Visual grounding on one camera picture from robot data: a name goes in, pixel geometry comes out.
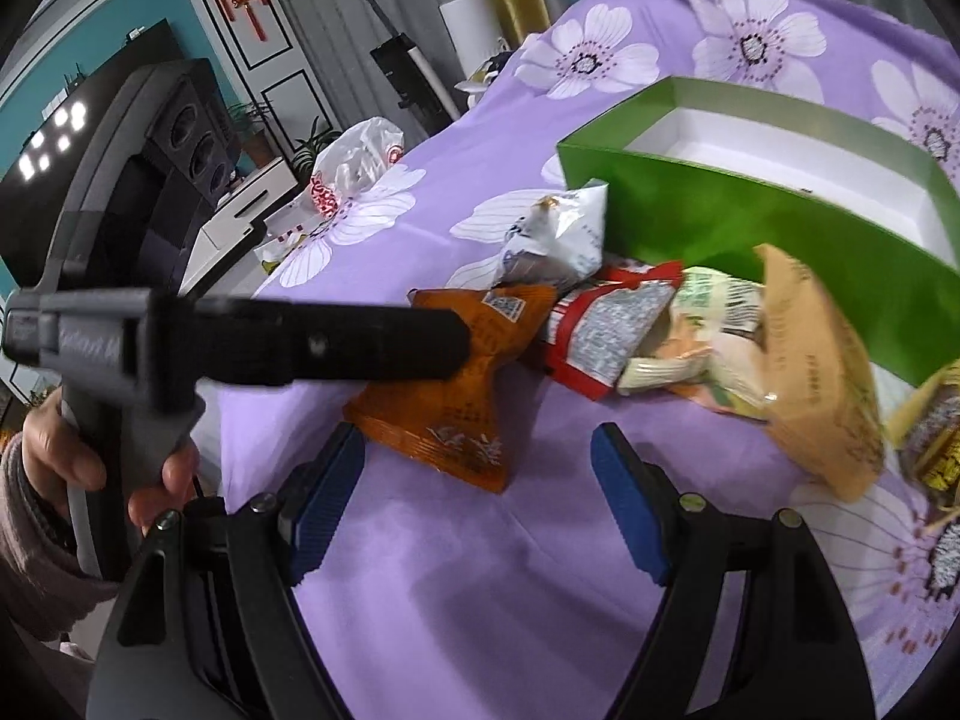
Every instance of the bed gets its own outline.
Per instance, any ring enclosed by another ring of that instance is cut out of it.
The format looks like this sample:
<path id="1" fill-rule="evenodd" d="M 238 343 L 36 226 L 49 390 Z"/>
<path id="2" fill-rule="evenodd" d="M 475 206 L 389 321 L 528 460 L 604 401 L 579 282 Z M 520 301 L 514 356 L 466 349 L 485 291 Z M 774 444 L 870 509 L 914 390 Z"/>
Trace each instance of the bed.
<path id="1" fill-rule="evenodd" d="M 842 0 L 582 0 L 512 57 L 477 108 L 343 203 L 260 296 L 403 304 L 411 288 L 484 288 L 507 227 L 563 185 L 555 144 L 671 74 L 838 108 L 930 148 L 960 178 L 960 60 L 939 38 Z M 910 388 L 876 372 L 890 410 Z M 222 391 L 229 507 L 312 459 L 354 392 Z M 325 563 L 296 590 L 359 720 L 604 716 L 661 597 L 632 566 L 590 471 L 590 433 L 605 421 L 677 488 L 720 509 L 803 514 L 856 625 L 878 715 L 918 678 L 960 610 L 928 591 L 937 535 L 923 531 L 923 498 L 892 456 L 848 505 L 757 424 L 670 395 L 592 403 L 511 365 L 497 405 L 512 466 L 505 493 L 370 445 Z M 692 709 L 722 685 L 738 590 L 728 581 Z"/>

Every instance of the white snack bag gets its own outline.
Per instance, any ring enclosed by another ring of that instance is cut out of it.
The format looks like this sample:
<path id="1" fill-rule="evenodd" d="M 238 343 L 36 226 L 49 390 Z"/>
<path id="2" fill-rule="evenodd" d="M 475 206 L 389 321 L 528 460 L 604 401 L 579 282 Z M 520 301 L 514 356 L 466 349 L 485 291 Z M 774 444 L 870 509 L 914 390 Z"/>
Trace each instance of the white snack bag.
<path id="1" fill-rule="evenodd" d="M 512 225 L 500 251 L 496 284 L 546 284 L 560 295 L 603 264 L 604 181 L 546 194 Z"/>

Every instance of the television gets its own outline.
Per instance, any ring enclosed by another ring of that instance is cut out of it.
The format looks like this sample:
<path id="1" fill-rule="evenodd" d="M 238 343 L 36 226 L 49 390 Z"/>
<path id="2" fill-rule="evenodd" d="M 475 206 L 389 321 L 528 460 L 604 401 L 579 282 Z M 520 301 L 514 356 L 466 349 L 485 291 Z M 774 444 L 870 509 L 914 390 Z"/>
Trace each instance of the television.
<path id="1" fill-rule="evenodd" d="M 40 281 L 80 158 L 124 82 L 144 65 L 183 58 L 162 20 L 90 74 L 25 143 L 0 181 L 0 257 L 18 285 Z"/>

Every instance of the teal wall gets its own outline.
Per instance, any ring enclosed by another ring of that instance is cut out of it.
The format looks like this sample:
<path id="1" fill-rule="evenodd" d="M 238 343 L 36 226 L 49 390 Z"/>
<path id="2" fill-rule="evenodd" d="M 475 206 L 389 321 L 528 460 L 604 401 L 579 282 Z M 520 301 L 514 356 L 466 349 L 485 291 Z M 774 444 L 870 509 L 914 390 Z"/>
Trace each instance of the teal wall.
<path id="1" fill-rule="evenodd" d="M 77 63 L 85 74 L 93 73 L 123 47 L 131 30 L 163 19 L 185 56 L 206 57 L 213 64 L 227 105 L 237 103 L 190 0 L 107 0 L 64 35 L 0 107 L 0 175 L 16 162 L 27 136 L 43 124 L 41 111 L 64 88 L 64 74 L 75 74 Z M 0 261 L 0 295 L 8 292 L 10 282 Z"/>

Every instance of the red snack bag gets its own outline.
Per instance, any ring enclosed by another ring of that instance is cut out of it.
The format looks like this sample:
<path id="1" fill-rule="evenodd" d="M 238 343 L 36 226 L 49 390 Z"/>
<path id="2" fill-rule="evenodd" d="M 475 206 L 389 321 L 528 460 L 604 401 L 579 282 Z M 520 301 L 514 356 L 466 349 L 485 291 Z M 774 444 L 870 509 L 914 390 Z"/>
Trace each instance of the red snack bag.
<path id="1" fill-rule="evenodd" d="M 605 266 L 554 306 L 541 336 L 544 367 L 590 400 L 609 394 L 680 284 L 680 262 L 645 272 Z"/>

